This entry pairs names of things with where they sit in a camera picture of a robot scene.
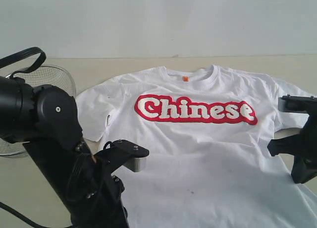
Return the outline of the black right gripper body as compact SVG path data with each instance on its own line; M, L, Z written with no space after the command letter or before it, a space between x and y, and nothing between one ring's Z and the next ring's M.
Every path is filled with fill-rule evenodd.
M317 163L317 115L309 115L304 127L297 134L296 155L294 163L300 160L308 163Z

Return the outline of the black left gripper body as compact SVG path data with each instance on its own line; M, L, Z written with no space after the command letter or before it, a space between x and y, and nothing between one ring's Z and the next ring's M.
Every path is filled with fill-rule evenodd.
M70 212L74 228L127 228L124 185L106 162L87 150L50 153L50 185Z

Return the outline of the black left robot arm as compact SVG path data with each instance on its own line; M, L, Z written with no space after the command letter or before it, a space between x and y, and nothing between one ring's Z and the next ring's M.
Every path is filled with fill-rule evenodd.
M93 155L75 99L51 85L0 79L0 137L21 142L79 228L126 228L123 187L110 160Z

